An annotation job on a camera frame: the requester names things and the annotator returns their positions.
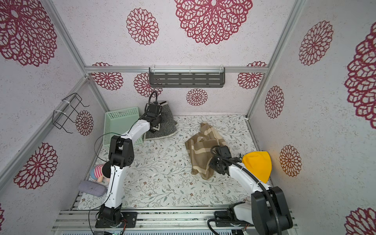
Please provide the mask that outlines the brown beige plaid scarf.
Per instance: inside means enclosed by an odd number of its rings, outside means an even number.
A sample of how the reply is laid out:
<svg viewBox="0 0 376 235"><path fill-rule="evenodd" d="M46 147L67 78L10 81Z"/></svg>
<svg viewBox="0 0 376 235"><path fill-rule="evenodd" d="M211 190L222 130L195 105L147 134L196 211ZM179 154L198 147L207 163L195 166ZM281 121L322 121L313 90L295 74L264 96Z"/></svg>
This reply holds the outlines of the brown beige plaid scarf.
<svg viewBox="0 0 376 235"><path fill-rule="evenodd" d="M192 164L192 175L199 174L202 179L209 180L214 175L214 170L209 166L213 157L211 148L226 145L226 141L214 127L208 122L201 123L200 131L185 142Z"/></svg>

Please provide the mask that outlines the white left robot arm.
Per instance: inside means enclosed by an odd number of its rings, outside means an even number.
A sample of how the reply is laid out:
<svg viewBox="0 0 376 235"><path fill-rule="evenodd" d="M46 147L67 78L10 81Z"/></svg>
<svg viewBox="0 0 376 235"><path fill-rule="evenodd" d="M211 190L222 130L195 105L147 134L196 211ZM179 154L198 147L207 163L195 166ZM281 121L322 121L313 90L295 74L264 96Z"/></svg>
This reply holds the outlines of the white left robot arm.
<svg viewBox="0 0 376 235"><path fill-rule="evenodd" d="M157 127L162 122L161 105L159 102L149 102L146 105L144 114L132 125L132 127L121 135L114 135L111 138L109 161L110 183L104 206L110 209L121 208L122 185L125 173L132 165L134 154L134 143L147 131Z"/></svg>

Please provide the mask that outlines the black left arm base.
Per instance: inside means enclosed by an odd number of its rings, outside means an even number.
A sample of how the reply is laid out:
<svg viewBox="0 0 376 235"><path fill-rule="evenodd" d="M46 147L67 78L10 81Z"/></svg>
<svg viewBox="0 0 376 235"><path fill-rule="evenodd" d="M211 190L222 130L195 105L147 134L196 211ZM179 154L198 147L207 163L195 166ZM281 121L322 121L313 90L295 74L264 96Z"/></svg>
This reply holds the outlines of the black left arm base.
<svg viewBox="0 0 376 235"><path fill-rule="evenodd" d="M135 228L137 217L137 212L121 211L121 206L109 208L102 205L95 228Z"/></svg>

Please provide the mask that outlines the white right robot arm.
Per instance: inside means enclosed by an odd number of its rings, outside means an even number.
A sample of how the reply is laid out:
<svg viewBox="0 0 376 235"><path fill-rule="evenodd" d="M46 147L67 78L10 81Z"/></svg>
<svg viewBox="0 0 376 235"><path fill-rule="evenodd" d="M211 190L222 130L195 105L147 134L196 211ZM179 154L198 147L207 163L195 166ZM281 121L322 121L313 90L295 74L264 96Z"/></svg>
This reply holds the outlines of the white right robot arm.
<svg viewBox="0 0 376 235"><path fill-rule="evenodd" d="M216 211L207 221L208 228L216 226L254 227L259 235L281 235L293 228L293 219L284 192L267 184L272 171L271 157L266 151L233 157L227 146L211 148L213 158L209 166L219 174L235 179L249 194L251 203L238 202L226 211Z"/></svg>

